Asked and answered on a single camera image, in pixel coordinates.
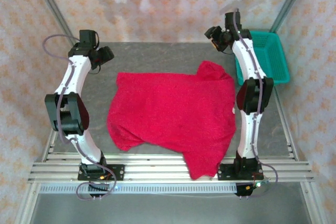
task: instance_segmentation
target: green basket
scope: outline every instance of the green basket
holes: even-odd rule
[[[279,36],[265,31],[251,31],[251,35],[254,52],[266,76],[273,78],[274,85],[289,82],[289,71]],[[238,83],[243,85],[243,73],[237,58],[236,67]]]

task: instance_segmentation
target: red cloth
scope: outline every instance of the red cloth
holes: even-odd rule
[[[203,61],[196,75],[119,73],[107,118],[123,151],[151,143],[181,152],[190,177],[214,176],[236,131],[231,76]]]

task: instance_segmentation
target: floral patterned backdrop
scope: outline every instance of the floral patterned backdrop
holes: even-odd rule
[[[14,223],[33,162],[50,131],[44,96],[64,75],[42,40],[61,33],[44,0],[0,1],[0,223]],[[69,42],[55,38],[50,51],[67,55]]]
[[[280,94],[300,155],[336,220],[336,0],[297,0],[279,35],[291,82]]]
[[[87,27],[102,41],[206,41],[239,7],[246,28],[269,29],[285,0],[55,0],[74,32]]]

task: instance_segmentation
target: gray floor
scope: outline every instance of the gray floor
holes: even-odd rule
[[[278,183],[268,194],[249,200],[229,194],[219,198],[115,194],[102,201],[80,201],[76,195],[44,194],[36,206],[30,224],[311,223],[299,183]]]
[[[234,56],[217,52],[211,43],[108,43],[115,58],[102,66],[99,74],[86,78],[82,99],[90,114],[89,130],[96,145],[105,153],[124,153],[111,140],[106,128],[110,103],[117,90],[118,72],[175,72],[195,74],[203,60],[210,60],[224,67],[236,83]],[[226,156],[234,156],[240,140],[240,113],[236,114],[237,132]],[[63,146],[59,139],[54,152],[76,152],[72,145]],[[261,119],[258,139],[260,156],[288,156],[288,149],[274,97]],[[150,144],[134,147],[132,154],[174,154],[174,152]]]

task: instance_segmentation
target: purple cable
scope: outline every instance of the purple cable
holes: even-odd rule
[[[261,110],[261,101],[262,101],[262,98],[263,98],[263,95],[262,95],[263,94],[262,93],[263,92],[262,91],[263,90],[262,89],[263,85],[262,85],[262,78],[261,78],[260,73],[258,71],[257,63],[256,63],[256,61],[255,61],[255,59],[253,57],[253,54],[251,53],[251,50],[248,48],[248,45],[245,43],[243,37],[241,36],[241,34],[240,34],[239,30],[238,30],[238,27],[237,27],[237,24],[236,24],[236,13],[238,11],[239,11],[239,9],[237,8],[235,10],[234,14],[233,14],[233,25],[235,27],[235,30],[236,30],[238,36],[239,36],[239,40],[241,41],[241,43],[246,48],[246,51],[248,51],[248,53],[250,54],[251,60],[252,60],[253,65],[254,65],[255,73],[256,73],[256,75],[258,76],[258,79],[259,79],[259,100],[258,100],[257,114],[255,114],[254,118],[253,118],[253,131],[252,131],[252,142],[251,142],[252,151],[253,151],[253,154],[254,154],[254,156],[255,156],[255,158],[256,158],[256,160],[257,160],[258,163],[260,163],[260,164],[262,164],[264,166],[267,166],[267,167],[271,168],[274,171],[274,173],[275,173],[275,183],[277,183],[278,182],[278,178],[279,178],[277,170],[273,166],[271,166],[269,164],[262,163],[260,161],[258,155],[256,154],[256,151],[254,150],[255,132],[256,132],[256,127],[257,127],[256,120],[257,120],[257,116],[260,114],[260,110]],[[265,195],[268,191],[266,191],[265,193],[263,193],[261,195],[253,195],[253,196],[250,196],[250,197],[260,197],[260,196]]]
[[[79,40],[78,38],[75,38],[73,36],[69,36],[69,35],[65,35],[65,34],[54,34],[54,35],[50,35],[48,37],[46,37],[43,42],[42,42],[42,47],[43,47],[43,50],[46,54],[54,57],[54,58],[58,58],[58,59],[62,59],[62,60],[67,60],[70,64],[71,64],[71,72],[70,72],[70,75],[61,91],[61,94],[59,95],[59,99],[58,99],[58,102],[57,102],[57,108],[56,108],[56,118],[57,118],[57,126],[58,126],[58,132],[59,132],[59,137],[62,141],[63,144],[70,144],[71,141],[74,141],[75,145],[76,145],[76,148],[78,150],[78,152],[83,156],[85,157],[89,162],[95,164],[96,166],[102,168],[103,170],[107,171],[108,173],[110,173],[114,179],[114,184],[113,186],[111,187],[111,189],[106,192],[103,196],[99,196],[99,199],[102,199],[103,197],[109,195],[110,193],[112,193],[112,191],[115,189],[115,186],[117,184],[117,177],[115,176],[114,172],[110,169],[108,169],[107,167],[105,166],[102,166],[98,163],[96,163],[95,161],[93,161],[92,159],[90,159],[80,148],[79,144],[78,144],[78,140],[75,138],[75,137],[72,137],[70,139],[67,139],[64,135],[64,131],[62,129],[62,124],[61,124],[61,118],[60,118],[60,109],[61,109],[61,102],[62,102],[62,99],[63,99],[63,96],[64,96],[64,93],[65,91],[67,90],[68,88],[68,85],[71,81],[71,78],[72,76],[74,75],[75,73],[75,66],[74,66],[74,63],[68,59],[68,58],[65,58],[65,57],[62,57],[62,56],[58,56],[58,55],[54,55],[52,54],[51,52],[49,52],[46,48],[46,42],[51,39],[51,38],[54,38],[54,37],[68,37],[68,38],[72,38],[72,39],[76,39],[76,40]],[[82,186],[82,185],[91,185],[91,186],[94,186],[94,185],[97,185],[97,184],[105,184],[106,183],[93,183],[93,182],[84,182],[84,183],[81,183],[78,185],[77,189],[76,189],[76,195],[77,197],[80,199],[80,200],[85,200],[85,201],[89,201],[89,200],[95,200],[96,197],[94,196],[93,198],[82,198],[79,196],[79,188]]]

